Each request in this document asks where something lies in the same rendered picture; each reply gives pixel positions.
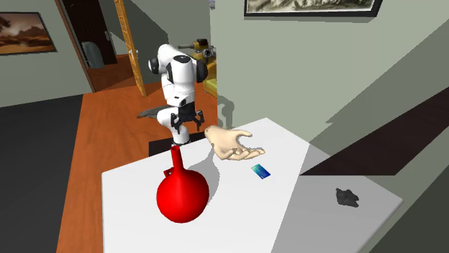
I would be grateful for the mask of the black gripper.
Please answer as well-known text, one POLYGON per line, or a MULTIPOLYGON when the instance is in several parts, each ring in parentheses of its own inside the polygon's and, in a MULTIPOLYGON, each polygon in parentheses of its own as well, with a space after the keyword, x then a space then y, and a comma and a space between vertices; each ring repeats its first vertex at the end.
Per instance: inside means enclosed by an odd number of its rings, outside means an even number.
POLYGON ((194 121, 196 129, 199 131, 201 125, 204 123, 204 114, 202 110, 195 110, 195 103, 187 103, 178 108, 178 114, 171 113, 171 127, 173 127, 178 134, 180 134, 181 123, 194 121))

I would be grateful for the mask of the grey flat floor thing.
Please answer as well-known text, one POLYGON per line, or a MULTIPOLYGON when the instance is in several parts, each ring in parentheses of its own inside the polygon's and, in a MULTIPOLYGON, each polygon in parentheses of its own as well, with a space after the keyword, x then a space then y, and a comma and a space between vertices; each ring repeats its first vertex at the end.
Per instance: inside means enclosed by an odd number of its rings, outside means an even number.
POLYGON ((167 109, 170 108, 169 105, 165 105, 165 106, 158 106, 158 107, 154 107, 151 109, 147 109, 145 111, 142 111, 139 113, 139 115, 137 116, 138 119, 141 118, 153 118, 156 119, 157 118, 157 114, 159 111, 162 111, 163 109, 167 109))

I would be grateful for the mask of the dark robot stand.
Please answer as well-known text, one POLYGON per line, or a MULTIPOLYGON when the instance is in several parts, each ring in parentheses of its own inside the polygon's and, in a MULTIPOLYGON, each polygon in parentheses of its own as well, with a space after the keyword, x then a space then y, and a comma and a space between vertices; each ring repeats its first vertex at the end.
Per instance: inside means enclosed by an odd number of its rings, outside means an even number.
MULTIPOLYGON (((196 142, 200 139, 204 139, 204 132, 197 132, 189 135, 191 142, 196 142)), ((172 138, 159 139, 148 142, 148 156, 160 154, 162 152, 169 151, 173 144, 172 138)))

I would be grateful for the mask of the beige hand figure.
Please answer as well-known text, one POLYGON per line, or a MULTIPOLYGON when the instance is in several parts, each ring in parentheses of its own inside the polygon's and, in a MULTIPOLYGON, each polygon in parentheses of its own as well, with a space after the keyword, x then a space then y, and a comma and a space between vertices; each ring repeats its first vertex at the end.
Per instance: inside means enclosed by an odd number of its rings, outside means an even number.
POLYGON ((205 129, 204 135, 215 155, 221 160, 249 160, 265 153, 264 149, 247 148, 239 143, 240 137, 252 137, 252 134, 245 130, 223 129, 211 125, 205 129))

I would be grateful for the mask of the yellow sofa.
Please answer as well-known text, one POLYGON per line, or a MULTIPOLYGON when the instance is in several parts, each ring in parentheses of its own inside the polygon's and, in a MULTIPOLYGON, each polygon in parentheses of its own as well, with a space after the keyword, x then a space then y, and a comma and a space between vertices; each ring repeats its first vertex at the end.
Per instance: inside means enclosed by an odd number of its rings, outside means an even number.
POLYGON ((208 76, 203 82, 203 89, 211 94, 213 97, 217 97, 217 63, 214 61, 207 65, 208 76))

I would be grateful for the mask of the yellow machine toy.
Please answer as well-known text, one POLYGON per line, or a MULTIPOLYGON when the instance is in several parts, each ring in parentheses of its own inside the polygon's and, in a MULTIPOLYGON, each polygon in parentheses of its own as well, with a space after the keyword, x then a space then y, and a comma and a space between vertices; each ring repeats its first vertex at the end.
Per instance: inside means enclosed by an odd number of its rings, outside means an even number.
POLYGON ((178 45, 178 49, 192 49, 192 58, 203 60, 206 64, 216 59, 216 48, 209 44, 207 39, 197 39, 187 45, 178 45))

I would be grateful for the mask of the red round long-necked vase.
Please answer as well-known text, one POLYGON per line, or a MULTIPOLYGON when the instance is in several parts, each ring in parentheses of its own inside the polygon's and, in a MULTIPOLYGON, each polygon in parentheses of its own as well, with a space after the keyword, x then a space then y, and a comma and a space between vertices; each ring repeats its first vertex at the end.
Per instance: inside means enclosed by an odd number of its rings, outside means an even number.
POLYGON ((173 166, 163 173, 156 202, 159 211, 170 221, 187 223, 198 218, 207 206, 209 186, 205 177, 183 166, 181 149, 171 147, 173 166))

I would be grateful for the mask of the blue card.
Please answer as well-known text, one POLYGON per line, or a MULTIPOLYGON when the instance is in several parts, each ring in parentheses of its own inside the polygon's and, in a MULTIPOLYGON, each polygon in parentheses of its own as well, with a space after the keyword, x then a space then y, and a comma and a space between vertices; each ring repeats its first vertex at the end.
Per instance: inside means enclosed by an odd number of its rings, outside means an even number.
POLYGON ((251 170, 260 178, 265 179, 271 174, 261 164, 257 164, 251 167, 251 170))

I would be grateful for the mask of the wooden door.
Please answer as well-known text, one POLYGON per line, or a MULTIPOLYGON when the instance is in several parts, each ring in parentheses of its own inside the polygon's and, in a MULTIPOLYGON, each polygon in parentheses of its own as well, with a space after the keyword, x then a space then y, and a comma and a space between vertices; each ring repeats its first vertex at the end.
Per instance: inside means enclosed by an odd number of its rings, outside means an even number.
POLYGON ((140 65, 137 58, 137 51, 132 38, 132 33, 130 30, 130 24, 127 18, 127 13, 124 6, 124 0, 113 0, 115 9, 117 12, 119 24, 124 38, 124 43, 127 48, 127 54, 130 59, 130 64, 132 67, 133 76, 135 78, 136 86, 141 92, 143 97, 147 96, 145 85, 142 79, 142 74, 140 71, 140 65))

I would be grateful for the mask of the grey-blue chair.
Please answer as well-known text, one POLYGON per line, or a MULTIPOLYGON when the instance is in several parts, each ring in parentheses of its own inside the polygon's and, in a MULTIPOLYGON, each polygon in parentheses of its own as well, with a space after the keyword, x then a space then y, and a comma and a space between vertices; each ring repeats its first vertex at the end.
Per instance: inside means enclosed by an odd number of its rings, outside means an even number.
POLYGON ((103 57, 97 44, 94 42, 82 42, 81 45, 89 67, 92 69, 104 68, 103 57))

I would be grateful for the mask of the black-framed sketch picture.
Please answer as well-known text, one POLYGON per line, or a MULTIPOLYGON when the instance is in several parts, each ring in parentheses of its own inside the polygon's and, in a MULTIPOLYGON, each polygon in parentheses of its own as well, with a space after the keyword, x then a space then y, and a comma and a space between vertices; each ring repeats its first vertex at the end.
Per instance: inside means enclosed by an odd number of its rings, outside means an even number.
POLYGON ((245 0, 245 17, 376 17, 383 0, 245 0))

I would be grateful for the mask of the black crumpled lump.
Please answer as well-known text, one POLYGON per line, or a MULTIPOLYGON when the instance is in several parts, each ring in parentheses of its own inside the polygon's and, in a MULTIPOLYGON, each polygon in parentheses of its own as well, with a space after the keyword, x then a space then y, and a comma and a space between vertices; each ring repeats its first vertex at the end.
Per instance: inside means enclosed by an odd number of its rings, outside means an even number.
POLYGON ((336 199, 337 203, 341 206, 351 206, 354 208, 359 207, 358 201, 359 197, 354 194, 350 189, 341 190, 336 189, 336 199))

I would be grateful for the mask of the framed brown landscape picture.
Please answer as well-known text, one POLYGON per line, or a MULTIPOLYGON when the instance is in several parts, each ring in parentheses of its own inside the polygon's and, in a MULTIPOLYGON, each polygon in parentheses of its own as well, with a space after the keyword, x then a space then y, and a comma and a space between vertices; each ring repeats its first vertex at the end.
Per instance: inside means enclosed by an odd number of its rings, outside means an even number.
POLYGON ((57 52, 39 12, 0 11, 0 55, 57 52))

